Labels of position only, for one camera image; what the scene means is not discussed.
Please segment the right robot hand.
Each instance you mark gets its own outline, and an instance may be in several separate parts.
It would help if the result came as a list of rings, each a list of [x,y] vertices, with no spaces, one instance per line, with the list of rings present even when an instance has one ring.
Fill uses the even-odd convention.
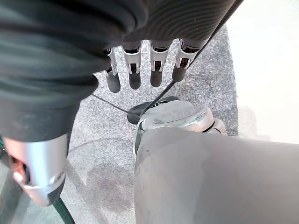
[[[141,85],[142,41],[150,41],[150,82],[158,87],[169,47],[180,40],[172,82],[239,7],[238,0],[3,0],[0,3],[0,135],[13,178],[38,204],[53,204],[65,182],[69,139],[80,102],[103,71]]]

